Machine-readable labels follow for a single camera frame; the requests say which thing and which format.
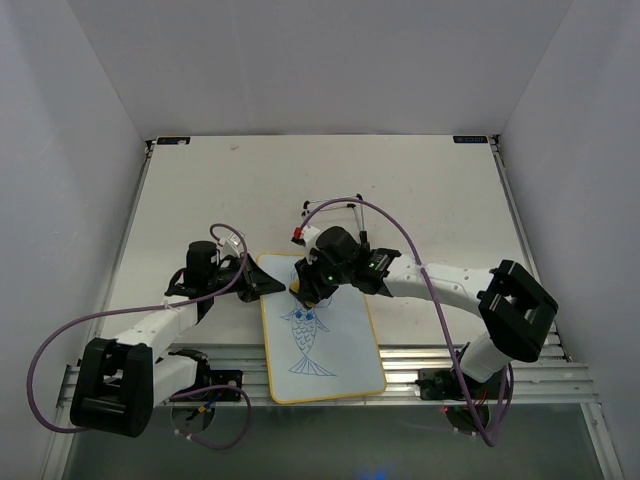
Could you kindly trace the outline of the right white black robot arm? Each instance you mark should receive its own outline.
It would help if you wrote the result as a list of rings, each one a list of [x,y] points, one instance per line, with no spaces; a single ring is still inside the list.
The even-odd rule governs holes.
[[[366,295],[426,300],[480,318],[484,333],[464,348],[451,373],[464,397],[476,396],[512,361],[536,362],[558,312],[556,300],[512,260],[485,270],[422,265],[398,250],[373,249],[340,226],[297,228],[292,241],[304,257],[290,292],[305,307],[349,285]]]

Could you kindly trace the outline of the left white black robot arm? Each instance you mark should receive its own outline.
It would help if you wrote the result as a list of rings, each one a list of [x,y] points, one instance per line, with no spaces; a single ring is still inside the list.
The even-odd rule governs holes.
[[[239,241],[225,249],[221,253],[211,241],[190,243],[185,265],[171,277],[159,310],[111,339],[88,343],[71,403],[73,425],[137,437],[153,409],[172,396],[214,398],[207,355],[174,350],[172,344],[205,317],[216,291],[250,303],[285,289],[242,252]]]

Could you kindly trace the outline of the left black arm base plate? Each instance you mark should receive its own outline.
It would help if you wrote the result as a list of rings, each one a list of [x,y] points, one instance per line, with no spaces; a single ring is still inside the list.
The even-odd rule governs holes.
[[[242,395],[243,371],[210,369],[200,373],[195,383],[172,394],[169,399],[192,402],[239,402]]]

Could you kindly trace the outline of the yellow black eraser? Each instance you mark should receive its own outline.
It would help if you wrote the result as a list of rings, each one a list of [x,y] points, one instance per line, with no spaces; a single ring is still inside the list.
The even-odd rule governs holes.
[[[307,281],[294,280],[289,286],[289,293],[306,309],[311,309],[318,303],[317,295]]]

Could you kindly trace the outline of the yellow framed whiteboard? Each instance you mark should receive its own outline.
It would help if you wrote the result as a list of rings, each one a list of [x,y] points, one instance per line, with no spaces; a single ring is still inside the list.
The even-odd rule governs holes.
[[[281,405],[376,395],[385,391],[374,324],[365,296],[342,286],[305,308],[292,294],[260,299],[272,400]]]

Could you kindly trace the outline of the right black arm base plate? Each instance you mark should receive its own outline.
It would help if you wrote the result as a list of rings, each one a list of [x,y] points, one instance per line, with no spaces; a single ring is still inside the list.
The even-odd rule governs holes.
[[[463,374],[462,377],[468,387],[469,395],[474,402],[479,402],[483,399],[498,399],[502,378],[500,372],[494,373],[484,383],[473,380],[466,374]],[[420,369],[414,383],[419,388],[419,396],[422,400],[465,400],[461,384],[453,368]]]

